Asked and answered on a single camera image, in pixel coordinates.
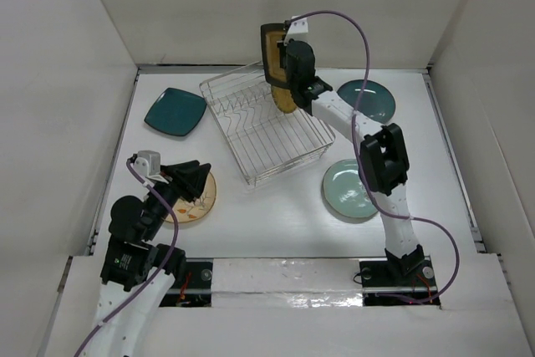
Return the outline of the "black and amber square plate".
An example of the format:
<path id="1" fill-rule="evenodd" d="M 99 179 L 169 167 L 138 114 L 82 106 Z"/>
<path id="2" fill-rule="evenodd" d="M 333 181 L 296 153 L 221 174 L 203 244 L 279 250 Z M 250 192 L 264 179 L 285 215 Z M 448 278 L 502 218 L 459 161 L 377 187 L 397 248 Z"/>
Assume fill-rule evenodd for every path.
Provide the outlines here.
<path id="1" fill-rule="evenodd" d="M 285 70 L 279 67 L 277 41 L 284 39 L 284 23 L 266 23 L 260 27 L 262 65 L 265 80 L 280 88 L 288 89 Z"/>

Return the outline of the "round woven bamboo plate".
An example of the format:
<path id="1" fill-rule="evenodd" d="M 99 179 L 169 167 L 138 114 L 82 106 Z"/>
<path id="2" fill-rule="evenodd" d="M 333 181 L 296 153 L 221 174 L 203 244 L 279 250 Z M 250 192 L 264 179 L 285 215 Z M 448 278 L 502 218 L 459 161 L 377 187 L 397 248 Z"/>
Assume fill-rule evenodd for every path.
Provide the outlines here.
<path id="1" fill-rule="evenodd" d="M 275 106 L 284 114 L 292 114 L 298 108 L 289 89 L 272 85 L 271 95 Z"/>

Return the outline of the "dark teal round plate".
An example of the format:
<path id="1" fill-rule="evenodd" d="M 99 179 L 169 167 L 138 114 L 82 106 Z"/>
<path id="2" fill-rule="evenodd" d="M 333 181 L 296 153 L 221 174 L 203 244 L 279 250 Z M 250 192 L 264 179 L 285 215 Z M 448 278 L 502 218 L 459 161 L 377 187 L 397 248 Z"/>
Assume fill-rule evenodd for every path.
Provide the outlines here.
<path id="1" fill-rule="evenodd" d="M 362 90 L 362 79 L 350 80 L 337 90 L 338 95 L 354 107 Z M 368 80 L 360 98 L 358 111 L 381 124 L 388 123 L 395 114 L 395 98 L 384 85 Z"/>

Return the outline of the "light green flower plate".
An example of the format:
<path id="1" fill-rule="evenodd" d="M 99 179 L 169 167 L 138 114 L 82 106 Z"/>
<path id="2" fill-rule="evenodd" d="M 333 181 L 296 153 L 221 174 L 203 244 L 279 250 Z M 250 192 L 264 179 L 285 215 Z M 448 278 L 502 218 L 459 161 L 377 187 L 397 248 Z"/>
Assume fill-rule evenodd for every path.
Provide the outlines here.
<path id="1" fill-rule="evenodd" d="M 355 159 L 332 164 L 324 174 L 322 187 L 326 202 L 344 217 L 367 219 L 377 213 L 360 180 Z"/>

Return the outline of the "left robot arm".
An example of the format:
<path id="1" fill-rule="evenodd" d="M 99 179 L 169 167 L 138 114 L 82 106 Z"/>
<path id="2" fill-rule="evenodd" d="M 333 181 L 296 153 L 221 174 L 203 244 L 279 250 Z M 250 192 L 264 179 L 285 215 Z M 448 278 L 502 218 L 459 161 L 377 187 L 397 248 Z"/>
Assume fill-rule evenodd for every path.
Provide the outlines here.
<path id="1" fill-rule="evenodd" d="M 205 190 L 211 165 L 197 160 L 162 165 L 160 155 L 138 151 L 130 174 L 148 191 L 123 196 L 110 210 L 110 234 L 100 271 L 93 328 L 77 356 L 137 356 L 166 293 L 186 279 L 186 253 L 177 247 L 179 200 L 194 202 Z"/>

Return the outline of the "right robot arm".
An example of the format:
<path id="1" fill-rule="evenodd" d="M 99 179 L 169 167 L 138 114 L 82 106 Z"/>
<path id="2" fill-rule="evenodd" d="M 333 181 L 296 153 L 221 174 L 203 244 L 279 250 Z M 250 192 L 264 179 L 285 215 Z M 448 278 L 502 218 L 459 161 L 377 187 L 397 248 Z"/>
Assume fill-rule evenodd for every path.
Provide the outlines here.
<path id="1" fill-rule="evenodd" d="M 359 178 L 383 222 L 387 277 L 396 284 L 407 283 L 423 263 L 424 253 L 406 200 L 410 164 L 402 129 L 381 125 L 345 102 L 316 75 L 308 43 L 277 39 L 272 48 L 270 65 L 281 75 L 282 87 L 296 106 L 352 142 Z"/>

